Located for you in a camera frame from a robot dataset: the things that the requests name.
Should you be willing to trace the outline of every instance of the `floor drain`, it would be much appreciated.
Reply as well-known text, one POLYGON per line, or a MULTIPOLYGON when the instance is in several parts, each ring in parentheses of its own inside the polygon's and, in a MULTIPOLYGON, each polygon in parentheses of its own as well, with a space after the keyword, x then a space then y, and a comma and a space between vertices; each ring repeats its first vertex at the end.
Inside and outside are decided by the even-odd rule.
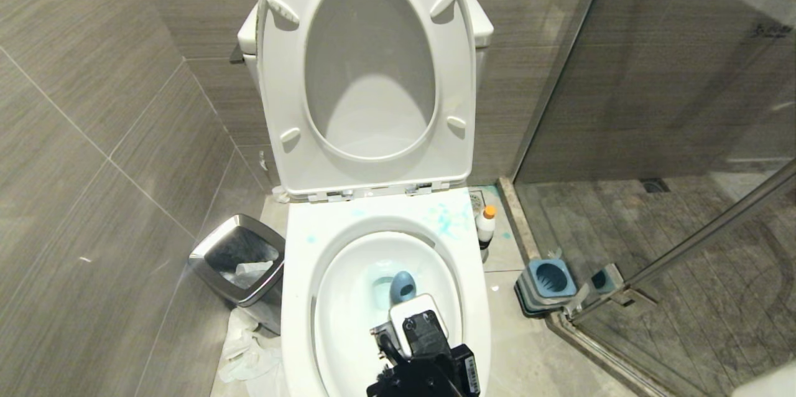
POLYGON ((663 182, 661 178, 639 179, 639 182, 644 186, 644 190, 647 193, 666 193, 670 191, 666 182, 663 182))

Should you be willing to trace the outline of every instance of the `trash can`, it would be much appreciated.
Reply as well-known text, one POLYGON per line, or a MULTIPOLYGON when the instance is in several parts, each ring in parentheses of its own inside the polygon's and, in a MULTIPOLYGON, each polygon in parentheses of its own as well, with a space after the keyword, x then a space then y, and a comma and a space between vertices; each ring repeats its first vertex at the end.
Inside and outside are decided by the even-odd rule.
POLYGON ((214 291, 279 335, 284 259, 285 239, 241 213, 206 236, 188 265, 214 291))

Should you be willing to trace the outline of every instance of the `white toilet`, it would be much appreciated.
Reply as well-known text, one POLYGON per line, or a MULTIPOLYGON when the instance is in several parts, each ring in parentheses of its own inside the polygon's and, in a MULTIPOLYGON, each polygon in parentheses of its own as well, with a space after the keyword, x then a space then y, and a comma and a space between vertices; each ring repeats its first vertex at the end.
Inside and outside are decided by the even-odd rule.
POLYGON ((456 186, 492 31, 475 0, 259 0, 241 29, 296 202, 282 288, 293 397, 364 395, 376 381, 387 363, 369 330, 389 320, 401 270, 434 298, 448 343, 472 349, 486 395, 489 306, 456 186))

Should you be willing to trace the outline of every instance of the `gray tile wall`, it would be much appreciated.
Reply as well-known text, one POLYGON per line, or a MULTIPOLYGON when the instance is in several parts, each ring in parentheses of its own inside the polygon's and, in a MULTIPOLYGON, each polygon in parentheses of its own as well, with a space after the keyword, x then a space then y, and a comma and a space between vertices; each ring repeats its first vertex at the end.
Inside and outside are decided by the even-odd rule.
MULTIPOLYGON (((155 0, 179 51, 188 59, 237 146, 266 188, 278 184, 262 105, 246 68, 228 65, 239 26, 257 0, 155 0), (269 171, 259 167, 265 152, 269 171)), ((471 184, 512 169, 521 139, 551 73, 579 0, 480 0, 495 26, 478 95, 471 184)))
POLYGON ((210 392, 228 312, 185 259, 264 191, 151 2, 0 2, 3 395, 210 392))
POLYGON ((796 32, 753 37, 758 25, 782 23, 742 0, 595 0, 518 180, 700 175, 796 156, 796 32))

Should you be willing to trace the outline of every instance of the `shower enclosure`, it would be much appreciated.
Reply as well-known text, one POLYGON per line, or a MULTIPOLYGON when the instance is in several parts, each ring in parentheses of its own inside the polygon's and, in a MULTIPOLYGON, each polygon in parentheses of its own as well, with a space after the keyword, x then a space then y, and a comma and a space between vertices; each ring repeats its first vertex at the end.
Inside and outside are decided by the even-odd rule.
POLYGON ((796 0, 583 0, 514 187, 568 313, 660 393, 796 357, 796 0))

